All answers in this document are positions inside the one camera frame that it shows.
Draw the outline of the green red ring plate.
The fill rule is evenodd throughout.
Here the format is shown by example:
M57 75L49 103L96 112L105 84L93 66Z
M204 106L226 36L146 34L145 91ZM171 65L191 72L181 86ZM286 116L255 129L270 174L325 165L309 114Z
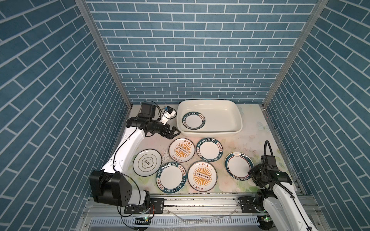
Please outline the green red ring plate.
M225 159L227 173L238 181L247 181L251 178L250 170L254 167L252 160L244 153L233 152Z

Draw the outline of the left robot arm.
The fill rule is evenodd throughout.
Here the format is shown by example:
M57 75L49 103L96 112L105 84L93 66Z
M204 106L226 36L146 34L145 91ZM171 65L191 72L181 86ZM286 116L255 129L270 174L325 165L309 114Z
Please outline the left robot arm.
M152 101L145 101L137 116L126 121L126 128L118 147L101 170L94 170L89 176L93 200L96 203L123 208L133 206L135 213L152 208L150 193L140 190L137 183L128 176L129 164L148 133L159 134L169 140L180 131L168 124L177 111L170 106L163 109Z

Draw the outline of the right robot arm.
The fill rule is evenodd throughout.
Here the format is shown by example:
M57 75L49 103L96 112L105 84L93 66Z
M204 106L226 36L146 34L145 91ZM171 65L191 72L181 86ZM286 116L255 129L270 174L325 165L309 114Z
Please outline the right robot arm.
M269 170L262 164L254 166L249 174L260 187L255 195L255 208L265 211L279 231L316 231L314 223L304 210L286 172Z

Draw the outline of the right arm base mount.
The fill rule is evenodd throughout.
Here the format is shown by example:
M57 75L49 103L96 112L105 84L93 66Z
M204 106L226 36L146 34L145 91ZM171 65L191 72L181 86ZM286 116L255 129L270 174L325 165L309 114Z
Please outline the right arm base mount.
M252 196L242 196L237 199L242 213L266 213L260 199Z

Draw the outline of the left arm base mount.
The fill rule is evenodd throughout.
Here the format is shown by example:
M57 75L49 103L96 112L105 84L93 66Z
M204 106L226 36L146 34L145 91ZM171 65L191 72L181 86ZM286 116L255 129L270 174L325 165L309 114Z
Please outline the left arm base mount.
M162 214L164 210L164 198L150 198L146 199L142 205L129 205L124 208L124 214L139 214L148 213L151 209L153 214Z

